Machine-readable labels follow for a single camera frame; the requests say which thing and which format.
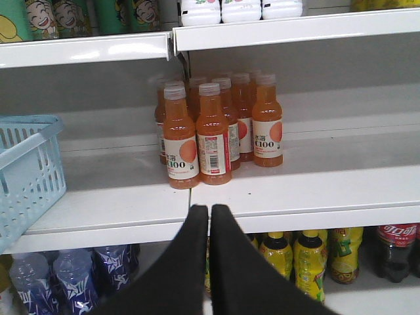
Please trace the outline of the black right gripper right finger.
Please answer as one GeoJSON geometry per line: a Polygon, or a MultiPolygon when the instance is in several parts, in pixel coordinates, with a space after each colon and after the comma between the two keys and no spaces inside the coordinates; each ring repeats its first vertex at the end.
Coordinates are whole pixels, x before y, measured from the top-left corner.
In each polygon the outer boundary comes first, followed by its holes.
{"type": "Polygon", "coordinates": [[[334,314],[277,272],[227,205],[211,208],[209,268],[213,314],[334,314]]]}

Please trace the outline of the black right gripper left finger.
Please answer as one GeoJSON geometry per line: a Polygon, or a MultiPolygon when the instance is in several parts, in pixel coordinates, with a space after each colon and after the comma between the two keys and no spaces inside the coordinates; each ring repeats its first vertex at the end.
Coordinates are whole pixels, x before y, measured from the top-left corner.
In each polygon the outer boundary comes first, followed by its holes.
{"type": "Polygon", "coordinates": [[[193,205],[166,250],[91,314],[203,314],[208,208],[193,205]]]}

